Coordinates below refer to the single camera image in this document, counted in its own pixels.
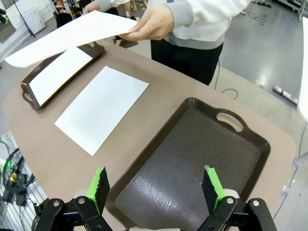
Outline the white A4 paper sheet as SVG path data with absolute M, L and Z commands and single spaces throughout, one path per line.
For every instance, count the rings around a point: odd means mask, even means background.
M 35 107 L 40 108 L 69 78 L 92 59 L 90 55 L 74 47 L 66 50 L 47 65 L 29 83 L 33 101 L 37 103 Z
M 71 102 L 55 125 L 94 155 L 148 85 L 106 66 Z
M 137 21 L 98 11 L 83 15 L 5 58 L 8 64 L 25 68 L 72 47 L 126 34 Z

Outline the person's right hand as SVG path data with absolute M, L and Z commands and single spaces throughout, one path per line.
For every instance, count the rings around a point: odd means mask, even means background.
M 82 15 L 86 15 L 86 14 L 92 12 L 92 11 L 101 12 L 101 9 L 100 9 L 98 3 L 95 0 L 85 6 Z

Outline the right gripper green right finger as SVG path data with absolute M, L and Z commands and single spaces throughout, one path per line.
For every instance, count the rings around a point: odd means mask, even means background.
M 214 168 L 205 166 L 201 183 L 209 216 L 197 231 L 277 231 L 266 202 L 252 198 L 247 203 L 226 195 Z

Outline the black trousers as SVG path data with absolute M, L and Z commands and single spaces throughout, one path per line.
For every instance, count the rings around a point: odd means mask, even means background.
M 223 44 L 210 50 L 180 47 L 166 40 L 151 41 L 151 58 L 205 85 L 209 85 L 222 52 Z

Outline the white table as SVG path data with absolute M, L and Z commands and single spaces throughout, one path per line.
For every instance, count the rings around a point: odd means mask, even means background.
M 303 70 L 297 109 L 308 123 L 308 18 L 303 17 Z

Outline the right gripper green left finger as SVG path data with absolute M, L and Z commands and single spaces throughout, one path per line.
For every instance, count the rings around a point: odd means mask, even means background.
M 46 199 L 41 205 L 36 231 L 74 231 L 83 226 L 86 231 L 110 231 L 102 217 L 110 191 L 106 168 L 97 169 L 86 195 L 69 202 L 59 198 Z

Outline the brown plastic serving tray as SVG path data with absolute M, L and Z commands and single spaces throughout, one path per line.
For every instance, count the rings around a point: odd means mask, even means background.
M 205 166 L 247 200 L 269 154 L 239 115 L 187 98 L 112 187 L 106 209 L 127 229 L 196 231 L 209 214 Z
M 93 59 L 88 64 L 86 64 L 83 68 L 81 68 L 76 74 L 74 74 L 71 78 L 69 78 L 59 90 L 57 90 L 40 108 L 36 108 L 36 102 L 33 101 L 32 91 L 29 87 L 29 83 L 31 80 L 34 79 L 47 65 L 49 65 L 52 61 L 54 61 L 57 57 L 59 57 L 62 53 L 49 57 L 42 61 L 34 70 L 32 70 L 28 76 L 21 82 L 21 89 L 22 89 L 22 97 L 23 99 L 30 104 L 33 110 L 37 111 L 44 108 L 62 89 L 64 89 L 72 80 L 74 80 L 79 74 L 81 74 L 87 67 L 89 67 L 92 63 L 98 60 L 102 54 L 105 52 L 105 48 L 102 45 L 97 44 L 96 42 L 94 45 L 82 45 L 77 47 L 90 55 Z

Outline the white floor cabinet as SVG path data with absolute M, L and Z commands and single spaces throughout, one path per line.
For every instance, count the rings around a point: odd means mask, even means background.
M 36 8 L 30 8 L 23 14 L 23 18 L 34 35 L 46 27 Z

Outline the white power strip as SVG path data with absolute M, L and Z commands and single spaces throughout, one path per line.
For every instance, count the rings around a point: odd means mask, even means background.
M 288 92 L 286 92 L 285 90 L 283 90 L 282 88 L 278 87 L 277 85 L 273 86 L 273 90 L 280 94 L 281 96 L 283 96 L 284 98 L 288 99 L 289 101 L 291 101 L 292 103 L 294 103 L 295 105 L 298 104 L 298 99 L 293 98 L 291 94 L 289 94 Z

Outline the small black box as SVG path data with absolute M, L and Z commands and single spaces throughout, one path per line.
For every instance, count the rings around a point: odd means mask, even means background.
M 15 197 L 15 204 L 17 206 L 26 206 L 26 192 L 19 192 Z

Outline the person's left hand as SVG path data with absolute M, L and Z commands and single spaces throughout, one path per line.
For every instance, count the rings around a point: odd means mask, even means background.
M 161 40 L 173 30 L 174 18 L 165 4 L 147 9 L 141 19 L 128 33 L 119 35 L 129 41 Z

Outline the white slotted panel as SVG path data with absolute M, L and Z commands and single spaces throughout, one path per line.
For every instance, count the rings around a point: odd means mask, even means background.
M 38 181 L 33 180 L 22 197 L 24 200 L 22 205 L 16 203 L 15 193 L 12 194 L 9 202 L 3 200 L 4 182 L 13 173 L 13 167 L 21 156 L 22 153 L 19 151 L 13 133 L 8 131 L 3 134 L 0 137 L 0 229 L 31 231 L 36 216 L 33 204 L 39 205 L 47 198 Z

